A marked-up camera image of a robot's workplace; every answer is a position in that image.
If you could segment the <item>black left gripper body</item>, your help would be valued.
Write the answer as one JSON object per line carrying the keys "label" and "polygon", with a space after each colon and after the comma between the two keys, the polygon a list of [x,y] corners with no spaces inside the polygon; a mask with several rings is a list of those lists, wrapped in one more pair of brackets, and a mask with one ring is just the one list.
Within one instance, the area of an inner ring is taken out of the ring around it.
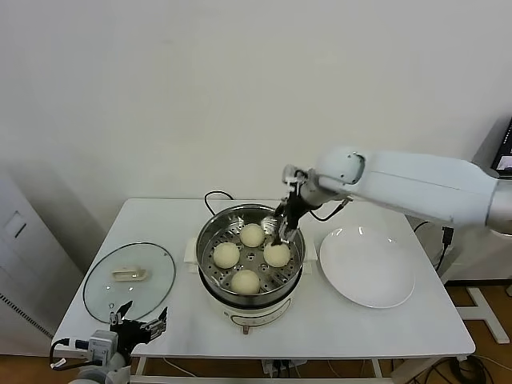
{"label": "black left gripper body", "polygon": [[115,333],[118,335],[117,352],[131,353],[139,344],[148,344],[152,340],[155,320],[140,322],[135,320],[117,320]]}

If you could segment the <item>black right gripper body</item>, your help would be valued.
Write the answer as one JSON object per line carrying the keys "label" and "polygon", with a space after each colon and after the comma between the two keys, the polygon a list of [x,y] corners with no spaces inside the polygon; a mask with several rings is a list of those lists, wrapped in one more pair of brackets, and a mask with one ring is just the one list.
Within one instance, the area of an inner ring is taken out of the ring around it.
{"label": "black right gripper body", "polygon": [[310,204],[300,194],[301,187],[297,186],[294,192],[290,192],[283,203],[282,224],[285,230],[296,230],[299,220],[310,211]]}

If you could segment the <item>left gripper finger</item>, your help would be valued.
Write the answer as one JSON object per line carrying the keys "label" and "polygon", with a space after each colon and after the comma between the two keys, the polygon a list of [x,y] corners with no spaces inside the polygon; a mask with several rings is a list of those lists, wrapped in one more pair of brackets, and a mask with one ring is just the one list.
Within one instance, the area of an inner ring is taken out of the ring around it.
{"label": "left gripper finger", "polygon": [[151,320],[144,325],[144,331],[149,332],[150,334],[163,334],[166,331],[167,326],[167,311],[168,307],[166,306],[156,319]]}
{"label": "left gripper finger", "polygon": [[121,305],[116,312],[110,313],[110,325],[116,326],[122,324],[122,321],[127,314],[128,310],[131,308],[133,302],[128,301],[127,303]]}

